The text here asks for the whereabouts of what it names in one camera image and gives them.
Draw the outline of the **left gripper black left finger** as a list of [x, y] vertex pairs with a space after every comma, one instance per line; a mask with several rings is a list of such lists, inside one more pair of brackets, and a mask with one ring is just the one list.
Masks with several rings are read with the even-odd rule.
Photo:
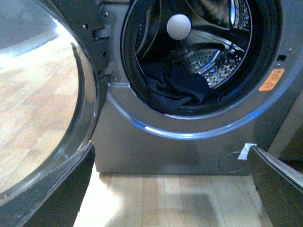
[[20, 227], [72, 227], [92, 174], [95, 148], [90, 142], [76, 160], [64, 163], [22, 193]]

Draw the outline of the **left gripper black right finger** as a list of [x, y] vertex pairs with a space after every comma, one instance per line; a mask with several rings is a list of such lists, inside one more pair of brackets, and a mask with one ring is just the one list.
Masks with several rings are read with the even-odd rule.
[[272, 225], [303, 225], [303, 174], [252, 146], [248, 153], [253, 182]]

